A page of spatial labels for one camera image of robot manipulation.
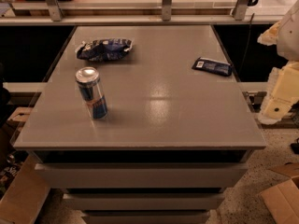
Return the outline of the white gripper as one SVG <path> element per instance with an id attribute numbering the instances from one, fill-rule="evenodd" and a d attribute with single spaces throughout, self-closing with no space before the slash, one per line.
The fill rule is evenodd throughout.
<path id="1" fill-rule="evenodd" d="M 266 46 L 276 45 L 280 24 L 281 21 L 278 21 L 260 34 L 257 42 Z M 258 121 L 265 125 L 275 124 L 281 121 L 298 101 L 299 62 L 288 62 L 281 69 L 274 67 L 269 74 Z"/>

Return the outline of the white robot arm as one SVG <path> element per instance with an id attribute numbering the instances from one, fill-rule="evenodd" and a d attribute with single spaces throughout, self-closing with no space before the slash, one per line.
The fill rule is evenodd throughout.
<path id="1" fill-rule="evenodd" d="M 299 0 L 258 37 L 260 44 L 277 46 L 277 53 L 288 62 L 269 74 L 258 121 L 272 125 L 282 120 L 299 101 Z"/>

